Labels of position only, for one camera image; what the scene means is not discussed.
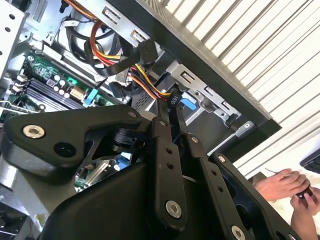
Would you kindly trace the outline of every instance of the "black object in hand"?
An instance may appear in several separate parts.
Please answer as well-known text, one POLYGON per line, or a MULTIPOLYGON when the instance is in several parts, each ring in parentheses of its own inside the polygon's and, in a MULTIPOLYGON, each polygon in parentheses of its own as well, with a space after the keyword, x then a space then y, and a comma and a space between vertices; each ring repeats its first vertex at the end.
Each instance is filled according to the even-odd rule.
POLYGON ((310 185, 305 190, 297 193, 296 195, 298 196, 299 199, 305 199, 305 194, 309 194, 309 196, 313 195, 312 191, 310 190, 310 185))

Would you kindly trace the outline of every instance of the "person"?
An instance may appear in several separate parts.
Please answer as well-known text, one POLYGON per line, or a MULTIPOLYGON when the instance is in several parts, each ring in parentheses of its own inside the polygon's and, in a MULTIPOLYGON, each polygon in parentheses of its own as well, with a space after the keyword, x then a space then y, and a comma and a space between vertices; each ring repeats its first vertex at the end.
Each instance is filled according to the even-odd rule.
POLYGON ((271 177, 258 181, 254 188, 268 202, 291 197, 290 203, 293 207, 292 229, 302 240, 318 240, 313 216, 320 212, 320 189, 310 187, 313 194, 310 196, 305 193, 304 199, 300 199, 296 195, 309 186, 310 181, 306 175, 291 169, 284 169, 271 177))

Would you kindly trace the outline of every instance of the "hand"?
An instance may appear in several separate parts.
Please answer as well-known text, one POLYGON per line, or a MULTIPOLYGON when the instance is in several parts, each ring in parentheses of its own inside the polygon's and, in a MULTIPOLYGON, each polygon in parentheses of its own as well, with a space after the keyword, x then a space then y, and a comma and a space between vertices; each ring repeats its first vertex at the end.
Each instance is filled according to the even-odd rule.
POLYGON ((310 182, 306 175, 291 169, 284 169, 271 177, 257 182, 254 187, 264 199, 270 202, 292 197, 301 193, 309 185, 310 182))
POLYGON ((313 195, 304 194, 305 199, 300 199, 294 195, 290 201, 294 211, 302 215, 314 216, 320 212, 320 189, 310 187, 313 195))

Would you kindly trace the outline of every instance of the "black frame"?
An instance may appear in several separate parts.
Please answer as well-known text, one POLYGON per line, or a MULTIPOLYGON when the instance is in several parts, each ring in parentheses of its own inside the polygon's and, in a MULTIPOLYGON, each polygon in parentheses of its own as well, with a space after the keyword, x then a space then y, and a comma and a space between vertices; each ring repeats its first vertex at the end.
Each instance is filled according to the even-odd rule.
POLYGON ((108 0, 257 128, 220 152, 234 163, 281 129, 231 71, 157 0, 108 0), (156 12, 165 16, 167 21, 156 12))

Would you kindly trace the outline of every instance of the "finger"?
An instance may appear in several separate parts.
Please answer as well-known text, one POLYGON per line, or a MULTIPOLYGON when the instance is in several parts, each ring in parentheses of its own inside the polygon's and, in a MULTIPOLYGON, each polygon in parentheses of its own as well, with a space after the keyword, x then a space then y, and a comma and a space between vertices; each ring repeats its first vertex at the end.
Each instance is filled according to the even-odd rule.
POLYGON ((315 198, 317 199, 317 201, 320 202, 320 189, 310 186, 310 190, 313 193, 313 195, 315 196, 315 198))
POLYGON ((291 169, 289 169, 289 168, 288 169, 284 169, 284 170, 278 172, 276 175, 274 175, 274 178, 280 180, 280 179, 283 179, 286 175, 288 175, 290 173, 292 173, 291 169))
POLYGON ((312 199, 312 197, 308 193, 304 194, 304 199, 308 204, 308 208, 314 209, 317 207, 315 201, 312 199))
POLYGON ((290 204, 294 209, 299 208, 300 202, 297 195, 293 195, 293 197, 291 198, 290 204))
POLYGON ((294 188, 300 187, 306 180, 307 180, 306 175, 301 174, 300 176, 298 176, 298 178, 295 181, 289 183, 288 187, 290 189, 294 189, 294 188))
POLYGON ((282 183, 286 184, 286 185, 287 185, 287 184, 291 184, 291 183, 293 183, 295 180, 297 180, 297 179, 299 178, 299 176, 300 176, 300 172, 298 172, 298 171, 293 171, 290 176, 286 176, 286 177, 282 178, 280 181, 281 181, 282 183))
POLYGON ((304 182, 300 185, 300 186, 297 186, 293 189, 291 189, 290 193, 292 195, 295 195, 295 194, 298 194, 298 193, 301 193, 303 192, 304 190, 306 190, 310 185, 310 182, 308 179, 305 179, 304 182))

